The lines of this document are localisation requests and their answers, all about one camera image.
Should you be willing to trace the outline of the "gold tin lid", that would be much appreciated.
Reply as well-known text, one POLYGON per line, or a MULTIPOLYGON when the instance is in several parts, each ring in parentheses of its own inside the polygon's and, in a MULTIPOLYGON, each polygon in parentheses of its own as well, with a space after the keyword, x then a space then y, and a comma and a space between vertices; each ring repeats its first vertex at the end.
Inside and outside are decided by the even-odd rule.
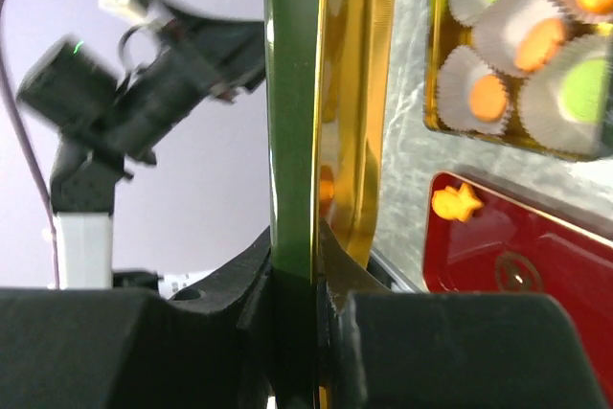
POLYGON ((265 0, 276 402, 330 407, 330 307, 376 287, 395 0, 265 0))

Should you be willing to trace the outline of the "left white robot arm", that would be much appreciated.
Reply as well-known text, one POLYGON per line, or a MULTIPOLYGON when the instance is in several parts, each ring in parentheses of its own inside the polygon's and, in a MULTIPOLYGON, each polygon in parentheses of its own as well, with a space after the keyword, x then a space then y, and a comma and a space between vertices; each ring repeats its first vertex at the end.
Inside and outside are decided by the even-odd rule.
POLYGON ((265 25, 150 0, 133 33, 157 54, 117 77, 74 37, 55 43, 22 80, 18 99, 60 135, 49 179, 60 288, 113 285, 115 188, 125 161, 155 166, 155 146, 202 101, 232 103, 265 79, 265 25))

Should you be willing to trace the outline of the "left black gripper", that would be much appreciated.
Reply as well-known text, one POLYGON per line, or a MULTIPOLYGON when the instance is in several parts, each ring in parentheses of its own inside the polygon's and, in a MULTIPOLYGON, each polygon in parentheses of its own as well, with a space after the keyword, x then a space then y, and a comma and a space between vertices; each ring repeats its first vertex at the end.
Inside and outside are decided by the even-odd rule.
POLYGON ((231 102, 239 88, 251 93, 266 78, 261 20, 211 16, 178 0, 157 0, 168 16, 159 38, 178 54, 188 81, 206 96, 231 102))

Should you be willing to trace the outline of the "round orange cookie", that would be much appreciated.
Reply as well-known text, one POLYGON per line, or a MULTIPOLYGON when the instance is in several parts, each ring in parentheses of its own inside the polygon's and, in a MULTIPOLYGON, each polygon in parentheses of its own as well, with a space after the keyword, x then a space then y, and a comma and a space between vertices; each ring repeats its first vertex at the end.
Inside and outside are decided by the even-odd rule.
POLYGON ((499 121, 507 108, 507 92, 497 76, 485 75, 472 85, 468 106, 471 114, 479 121, 491 123, 499 121))

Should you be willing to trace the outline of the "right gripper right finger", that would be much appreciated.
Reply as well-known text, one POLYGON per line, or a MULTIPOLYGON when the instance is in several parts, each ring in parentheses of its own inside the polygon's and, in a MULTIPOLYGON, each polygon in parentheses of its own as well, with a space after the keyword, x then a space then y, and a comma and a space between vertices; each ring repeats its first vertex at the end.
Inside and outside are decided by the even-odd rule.
POLYGON ((569 315, 542 294, 395 293, 319 226, 331 408, 603 408, 569 315))

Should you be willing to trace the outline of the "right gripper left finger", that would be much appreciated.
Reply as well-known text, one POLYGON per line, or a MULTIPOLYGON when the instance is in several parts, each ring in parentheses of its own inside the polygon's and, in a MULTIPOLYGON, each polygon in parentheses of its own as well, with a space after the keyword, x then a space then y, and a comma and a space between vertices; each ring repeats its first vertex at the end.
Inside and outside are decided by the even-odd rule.
POLYGON ((263 408, 269 386, 241 321, 270 237, 164 299, 145 288, 5 289, 5 408, 263 408))

